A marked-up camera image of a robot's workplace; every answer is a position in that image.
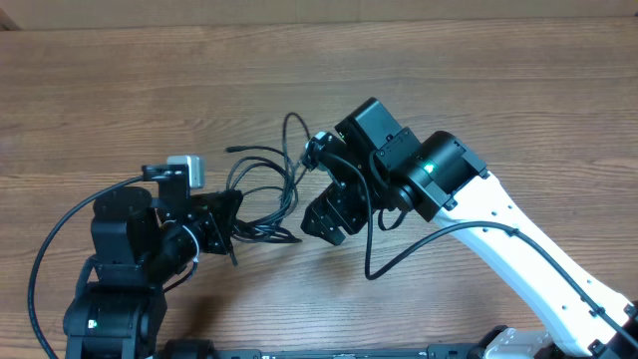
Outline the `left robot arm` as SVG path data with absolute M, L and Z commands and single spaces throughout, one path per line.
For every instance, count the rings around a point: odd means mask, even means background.
M 81 270 L 64 317 L 69 358 L 148 358 L 173 288 L 203 253 L 232 255 L 238 190 L 196 194 L 178 208 L 139 186 L 104 194 L 93 204 L 95 254 Z

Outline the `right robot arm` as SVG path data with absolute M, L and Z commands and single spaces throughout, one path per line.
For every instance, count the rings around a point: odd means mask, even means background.
M 420 140 L 369 99 L 333 132 L 310 138 L 302 163 L 331 178 L 305 211 L 305 233 L 338 245 L 381 229 L 385 211 L 415 212 L 478 255 L 542 323 L 530 332 L 495 328 L 464 357 L 636 356 L 636 304 L 564 252 L 454 135 Z

